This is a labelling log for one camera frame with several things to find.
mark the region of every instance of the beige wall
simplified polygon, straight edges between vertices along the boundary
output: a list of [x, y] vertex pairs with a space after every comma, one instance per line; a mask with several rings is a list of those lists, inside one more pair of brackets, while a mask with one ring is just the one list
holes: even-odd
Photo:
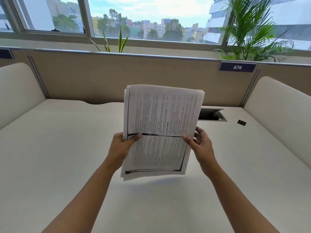
[[[96, 47], [93, 44], [43, 42], [43, 41], [17, 40], [17, 39], [0, 39], [0, 46], [16, 46], [16, 47], [31, 48], [31, 49], [45, 48], [45, 49], [97, 51]], [[118, 52], [118, 47], [111, 46], [111, 51]], [[212, 51], [177, 50], [177, 49], [162, 49], [162, 48], [133, 47], [133, 46], [126, 46], [123, 50], [123, 53], [201, 57], [201, 58], [212, 58], [212, 59], [219, 58], [218, 53], [215, 53]], [[288, 56], [285, 62], [295, 63], [295, 64], [311, 64], [311, 57]]]

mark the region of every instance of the photocopied page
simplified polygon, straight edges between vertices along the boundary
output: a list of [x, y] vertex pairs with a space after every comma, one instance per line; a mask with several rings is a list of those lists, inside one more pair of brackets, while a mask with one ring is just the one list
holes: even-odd
[[124, 96], [124, 140], [142, 133], [123, 162], [121, 177], [184, 175], [204, 91], [154, 85], [127, 86]]

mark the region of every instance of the white desk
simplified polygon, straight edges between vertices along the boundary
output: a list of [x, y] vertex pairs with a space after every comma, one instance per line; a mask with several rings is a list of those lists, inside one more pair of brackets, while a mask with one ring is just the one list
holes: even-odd
[[[281, 232], [310, 232], [311, 170], [242, 108], [199, 121], [215, 156]], [[46, 100], [0, 130], [0, 232], [40, 232], [72, 200], [122, 131], [123, 103]], [[237, 124], [242, 119], [246, 126]], [[111, 181], [93, 232], [233, 232], [194, 154], [185, 176]]]

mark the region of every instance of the person's left hand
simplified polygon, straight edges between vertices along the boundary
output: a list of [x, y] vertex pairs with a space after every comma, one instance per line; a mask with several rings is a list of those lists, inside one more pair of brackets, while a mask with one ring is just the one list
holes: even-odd
[[107, 157], [105, 158], [104, 165], [107, 166], [112, 172], [117, 171], [126, 158], [130, 147], [142, 137], [142, 134], [136, 134], [130, 140], [123, 140], [123, 132], [115, 133], [109, 148]]

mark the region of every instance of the forearm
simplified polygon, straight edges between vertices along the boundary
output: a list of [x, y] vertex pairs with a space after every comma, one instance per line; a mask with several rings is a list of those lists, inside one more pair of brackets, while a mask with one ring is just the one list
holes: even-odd
[[80, 192], [43, 233], [91, 232], [113, 173], [105, 163], [99, 166]]
[[278, 232], [218, 164], [210, 168], [208, 177], [235, 232]]

